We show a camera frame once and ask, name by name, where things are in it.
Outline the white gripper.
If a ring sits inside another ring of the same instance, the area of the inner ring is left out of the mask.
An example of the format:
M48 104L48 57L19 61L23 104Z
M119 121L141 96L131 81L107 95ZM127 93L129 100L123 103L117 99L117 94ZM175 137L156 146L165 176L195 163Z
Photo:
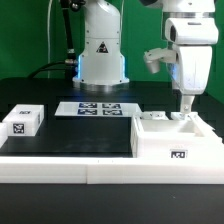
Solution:
M180 92L180 112L189 114L195 99L205 91L212 60L211 46L173 45L177 62L171 66L171 76Z

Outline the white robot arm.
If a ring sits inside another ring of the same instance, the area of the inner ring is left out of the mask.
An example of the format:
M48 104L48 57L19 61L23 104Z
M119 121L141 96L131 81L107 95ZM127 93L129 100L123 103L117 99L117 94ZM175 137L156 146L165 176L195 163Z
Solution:
M215 0L139 0L161 11L161 29L152 24L134 23L129 32L129 56L121 53L122 18L117 8L106 0L59 0L68 41L68 59L73 62L71 79L76 87L108 91L127 85L130 77L125 65L134 60L134 51L160 34L164 48L144 53L144 62L151 73L160 71L164 63L172 80L172 88L181 93L180 111L191 112L194 98L207 86L212 46L218 41L213 14ZM73 48L69 12L84 11L84 50Z

